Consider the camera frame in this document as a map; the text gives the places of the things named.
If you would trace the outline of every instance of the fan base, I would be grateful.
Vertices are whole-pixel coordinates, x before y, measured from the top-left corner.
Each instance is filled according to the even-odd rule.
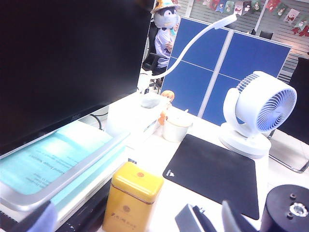
[[[224,146],[243,156],[259,159],[269,155],[270,141],[262,134],[247,138],[239,134],[227,122],[221,125],[219,139]]]

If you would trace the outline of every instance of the black mouse pad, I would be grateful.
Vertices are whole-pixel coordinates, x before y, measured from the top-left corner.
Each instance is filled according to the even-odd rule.
[[[259,219],[255,163],[187,134],[163,176],[215,202],[229,200],[243,215]]]

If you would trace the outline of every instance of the paper flag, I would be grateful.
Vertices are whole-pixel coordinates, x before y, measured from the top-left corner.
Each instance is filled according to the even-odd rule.
[[[303,35],[309,37],[309,26],[305,26],[305,28],[299,33],[299,36]]]
[[[210,3],[211,3],[211,0],[204,0],[202,4],[206,5],[206,6],[209,6]]]
[[[262,6],[261,6],[261,0],[253,0],[251,2],[251,12],[261,12]]]
[[[220,0],[219,3],[218,3],[218,5],[217,5],[216,11],[220,11],[221,13],[223,13],[223,11],[224,11],[224,6],[225,6],[225,4],[226,4],[226,1],[227,1],[227,0]]]
[[[236,1],[235,2],[234,14],[242,15],[242,7],[243,7],[243,2],[242,1]]]
[[[266,8],[268,9],[269,12],[273,12],[279,3],[280,0],[269,0],[266,5]]]
[[[227,14],[233,14],[234,12],[234,2],[233,1],[227,1],[226,4],[225,4],[225,8],[224,8],[224,13],[227,13]]]
[[[284,18],[284,22],[288,22],[289,24],[292,24],[293,21],[296,19],[296,17],[298,16],[299,11],[295,10],[295,9],[291,9],[289,11],[289,13],[286,15],[286,17]]]
[[[247,14],[251,10],[251,1],[244,1],[242,8],[242,15]]]
[[[284,14],[284,12],[286,11],[287,8],[288,8],[288,6],[285,5],[284,3],[282,3],[282,2],[279,3],[278,6],[276,7],[276,9],[274,10],[274,15],[281,18],[281,16]]]
[[[301,18],[296,22],[295,24],[295,28],[300,28],[301,30],[303,30],[305,28],[305,26],[309,23],[309,16],[307,15],[303,15],[301,16]]]
[[[209,9],[215,11],[217,9],[217,6],[219,4],[220,0],[211,0],[210,5],[208,6]]]

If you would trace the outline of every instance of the cubicle divider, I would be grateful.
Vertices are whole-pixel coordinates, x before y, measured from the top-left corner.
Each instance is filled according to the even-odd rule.
[[[207,24],[183,18],[171,54],[171,66],[187,43]],[[162,91],[175,93],[173,105],[189,109],[214,124],[225,122],[223,102],[227,91],[254,71],[274,77],[291,47],[229,29],[210,30],[197,40],[176,69],[164,78]]]

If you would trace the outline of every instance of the desk fan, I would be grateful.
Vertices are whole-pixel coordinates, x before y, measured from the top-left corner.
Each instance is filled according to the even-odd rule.
[[[271,143],[262,133],[279,127],[293,111],[296,99],[291,86],[262,71],[253,72],[226,94],[226,123],[221,125],[220,141],[250,158],[268,155]]]

